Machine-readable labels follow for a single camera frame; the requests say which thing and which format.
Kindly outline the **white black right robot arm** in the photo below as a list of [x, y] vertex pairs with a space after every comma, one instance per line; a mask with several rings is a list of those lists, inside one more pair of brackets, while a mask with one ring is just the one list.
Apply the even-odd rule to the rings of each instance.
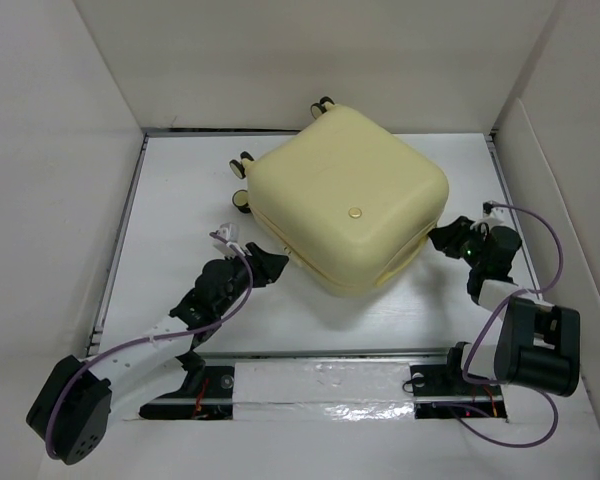
[[493, 359], [493, 379], [478, 376], [471, 362], [485, 333], [474, 342], [466, 359], [442, 368], [442, 381], [454, 393], [475, 384], [513, 384], [561, 397], [571, 396], [580, 375], [580, 314], [578, 311], [534, 300], [535, 293], [510, 276], [522, 246], [519, 234], [502, 224], [474, 222], [464, 216], [431, 230], [434, 248], [464, 260], [470, 267], [467, 292], [477, 305], [491, 312], [485, 325], [502, 321]]

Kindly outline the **pale yellow hard-shell suitcase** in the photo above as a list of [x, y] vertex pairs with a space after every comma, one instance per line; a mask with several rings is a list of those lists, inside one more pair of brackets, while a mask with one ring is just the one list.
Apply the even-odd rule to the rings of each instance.
[[449, 198], [443, 170], [359, 111], [328, 96], [312, 123], [260, 157], [229, 163], [246, 182], [232, 202], [329, 293], [389, 283], [425, 246]]

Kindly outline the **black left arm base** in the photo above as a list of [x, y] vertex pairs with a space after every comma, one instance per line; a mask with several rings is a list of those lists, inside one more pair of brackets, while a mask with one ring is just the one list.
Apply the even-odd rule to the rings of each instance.
[[139, 416], [144, 420], [231, 420], [235, 368], [210, 365], [196, 388], [187, 379], [183, 387], [143, 405]]

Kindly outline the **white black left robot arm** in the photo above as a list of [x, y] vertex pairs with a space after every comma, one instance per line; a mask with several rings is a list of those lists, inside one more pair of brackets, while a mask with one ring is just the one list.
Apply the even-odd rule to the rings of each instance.
[[143, 335], [94, 356], [58, 361], [26, 416], [47, 456], [66, 465], [84, 460], [107, 428], [127, 413], [173, 390], [192, 396], [202, 387], [197, 347], [247, 303], [252, 292], [275, 283], [289, 262], [249, 242], [221, 240], [228, 250], [207, 262], [167, 316]]

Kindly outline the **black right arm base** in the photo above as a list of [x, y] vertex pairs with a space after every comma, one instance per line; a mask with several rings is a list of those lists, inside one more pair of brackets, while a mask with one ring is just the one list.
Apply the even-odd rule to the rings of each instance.
[[458, 368], [444, 364], [411, 365], [402, 390], [413, 396], [418, 420], [508, 418], [500, 387], [467, 383]]

